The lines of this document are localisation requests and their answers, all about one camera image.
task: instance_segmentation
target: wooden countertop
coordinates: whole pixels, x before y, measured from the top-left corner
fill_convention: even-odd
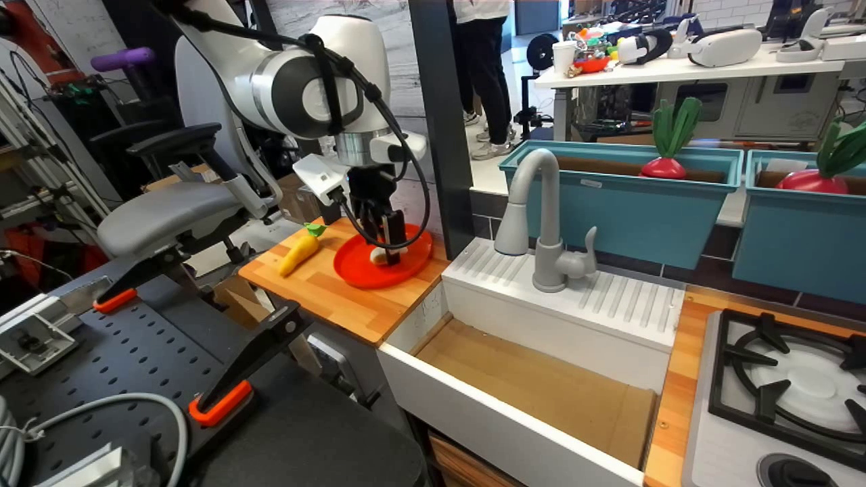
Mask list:
[[[693,399],[698,388],[698,369],[703,353],[703,323],[720,307],[740,307],[747,313],[768,310],[766,306],[745,302],[743,298],[691,288],[683,302],[683,315],[678,327],[678,340],[670,361],[666,387],[657,406],[657,419],[653,429],[651,457],[648,457],[648,484],[651,487],[679,487],[685,475],[689,429],[693,422]],[[852,330],[831,327],[816,319],[804,319],[786,310],[772,310],[777,319],[824,330],[831,336],[850,336]]]
[[[333,269],[339,245],[354,235],[358,233],[346,218],[329,223],[319,254],[306,258],[292,276],[283,279],[277,273],[277,263],[299,237],[296,233],[245,265],[242,279],[285,300],[299,300],[323,319],[330,319],[358,338],[379,345],[402,323],[413,306],[434,288],[446,263],[442,258],[442,250],[436,250],[425,269],[399,287],[358,288]]]

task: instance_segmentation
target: green vegetable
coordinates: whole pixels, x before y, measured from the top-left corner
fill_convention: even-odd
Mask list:
[[[866,123],[844,135],[840,133],[841,133],[840,123],[831,123],[821,137],[816,162],[824,177],[833,177],[866,162]]]
[[[701,99],[685,96],[678,115],[671,104],[653,111],[653,139],[660,156],[678,156],[683,145],[695,135],[701,119]]]
[[[671,156],[670,153],[671,135],[675,135],[675,104],[656,107],[653,111],[653,139],[656,139],[656,152],[660,156]]]
[[[693,139],[698,119],[701,119],[701,99],[698,96],[685,96],[679,111],[678,111],[678,120],[675,120],[675,137],[671,137],[671,145],[670,145],[671,156],[678,152],[683,152],[683,145],[689,145],[689,139]]]

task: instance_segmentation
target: gas burner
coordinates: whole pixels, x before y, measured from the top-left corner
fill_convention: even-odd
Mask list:
[[[760,333],[747,333],[736,340],[736,348],[766,356],[766,361],[735,361],[740,380],[758,395],[760,419],[772,422],[775,414],[786,414],[786,419],[810,429],[862,440],[866,428],[858,424],[848,399],[863,411],[866,395],[858,392],[858,375],[840,365],[850,345],[816,333],[801,336],[798,330],[783,336],[787,352],[760,340]]]
[[[827,471],[791,453],[766,453],[758,461],[758,480],[760,487],[837,487]]]
[[[866,471],[866,340],[722,310],[710,411]]]

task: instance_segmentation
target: faucet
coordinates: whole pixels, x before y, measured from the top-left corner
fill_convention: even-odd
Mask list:
[[[528,250],[528,194],[541,171],[541,233],[537,237],[533,283],[545,291],[567,288],[570,280],[595,279],[595,227],[588,230],[588,254],[564,250],[561,235],[561,162],[547,148],[533,148],[511,177],[503,222],[496,233],[496,250],[522,257]]]

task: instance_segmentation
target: stove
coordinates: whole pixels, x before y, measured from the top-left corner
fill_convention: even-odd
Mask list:
[[[722,310],[689,445],[698,487],[866,487],[866,338]]]

